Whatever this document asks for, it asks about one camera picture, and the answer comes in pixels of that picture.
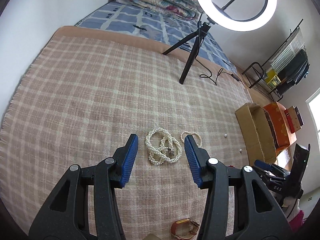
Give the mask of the pink sleeve forearm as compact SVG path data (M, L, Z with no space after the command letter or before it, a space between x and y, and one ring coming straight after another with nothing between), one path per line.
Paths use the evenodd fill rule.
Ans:
M297 232L303 225L304 211L296 210L289 215L288 222L293 232Z

